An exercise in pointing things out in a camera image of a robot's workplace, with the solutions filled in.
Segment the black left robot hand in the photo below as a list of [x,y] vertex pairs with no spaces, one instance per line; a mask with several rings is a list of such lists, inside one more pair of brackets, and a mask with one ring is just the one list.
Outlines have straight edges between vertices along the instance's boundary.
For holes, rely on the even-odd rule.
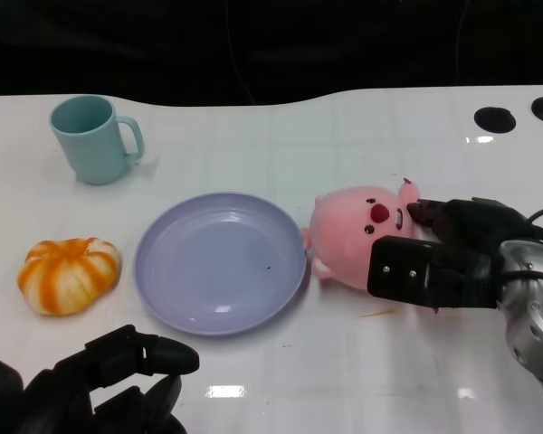
[[[0,433],[183,433],[173,415],[182,376],[200,359],[178,341],[124,325],[84,350],[39,372],[24,385],[18,371],[0,361]],[[134,374],[161,375],[147,392],[131,386],[99,406],[91,392]]]

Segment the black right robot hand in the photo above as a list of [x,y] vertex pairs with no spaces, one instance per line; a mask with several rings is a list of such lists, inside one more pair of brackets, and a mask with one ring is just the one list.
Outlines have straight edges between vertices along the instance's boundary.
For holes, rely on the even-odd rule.
[[494,200],[419,200],[407,210],[436,239],[377,240],[367,277],[374,297],[432,309],[494,308],[504,266],[500,245],[538,237],[524,216]]

